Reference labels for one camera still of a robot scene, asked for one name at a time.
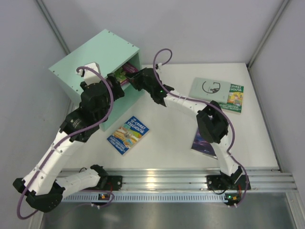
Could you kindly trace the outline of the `purple 117-Storey Treehouse book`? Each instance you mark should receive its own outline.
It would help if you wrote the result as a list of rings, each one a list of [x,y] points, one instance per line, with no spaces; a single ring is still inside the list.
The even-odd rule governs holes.
[[[135,73],[138,69],[134,67],[131,63],[126,62],[118,70],[115,71],[114,76],[120,82],[121,86],[128,83],[126,74]]]

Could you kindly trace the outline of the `blue 91-Storey Treehouse book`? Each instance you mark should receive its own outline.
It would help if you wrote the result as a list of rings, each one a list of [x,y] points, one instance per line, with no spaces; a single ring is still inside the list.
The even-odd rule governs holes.
[[[123,156],[146,136],[149,131],[150,129],[143,122],[137,117],[132,116],[114,131],[107,138],[107,141]]]

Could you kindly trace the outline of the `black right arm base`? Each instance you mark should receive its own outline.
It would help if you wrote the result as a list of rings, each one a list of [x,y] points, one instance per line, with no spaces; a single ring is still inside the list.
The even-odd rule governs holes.
[[[222,175],[208,175],[206,180],[210,191],[238,190],[239,187],[241,190],[245,190],[246,188],[245,175],[241,175],[236,182],[230,177]]]

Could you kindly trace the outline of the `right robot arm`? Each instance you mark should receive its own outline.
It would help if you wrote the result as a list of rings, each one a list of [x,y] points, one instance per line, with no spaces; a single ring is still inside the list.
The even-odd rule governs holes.
[[[217,102],[209,103],[179,94],[161,82],[154,68],[128,73],[126,78],[136,90],[149,93],[155,103],[195,118],[201,137],[214,149],[220,165],[221,181],[226,189],[236,187],[241,177],[245,177],[245,190],[249,188],[245,168],[230,153],[235,141],[234,127]]]

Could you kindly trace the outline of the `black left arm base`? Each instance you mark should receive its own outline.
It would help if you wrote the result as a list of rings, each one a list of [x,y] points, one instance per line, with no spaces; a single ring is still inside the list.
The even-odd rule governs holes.
[[[123,176],[108,176],[107,181],[104,183],[103,187],[101,182],[95,187],[89,187],[85,190],[106,190],[106,191],[119,191],[122,187]]]

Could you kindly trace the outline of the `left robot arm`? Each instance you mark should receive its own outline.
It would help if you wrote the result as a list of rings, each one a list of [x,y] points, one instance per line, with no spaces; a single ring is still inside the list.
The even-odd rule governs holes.
[[[55,209],[71,194],[87,188],[102,190],[109,181],[108,173],[99,165],[58,178],[70,157],[108,119],[113,102],[124,96],[113,73],[99,83],[82,82],[81,88],[79,107],[66,116],[46,154],[28,175],[13,182],[14,188],[26,196],[27,203],[44,213]]]

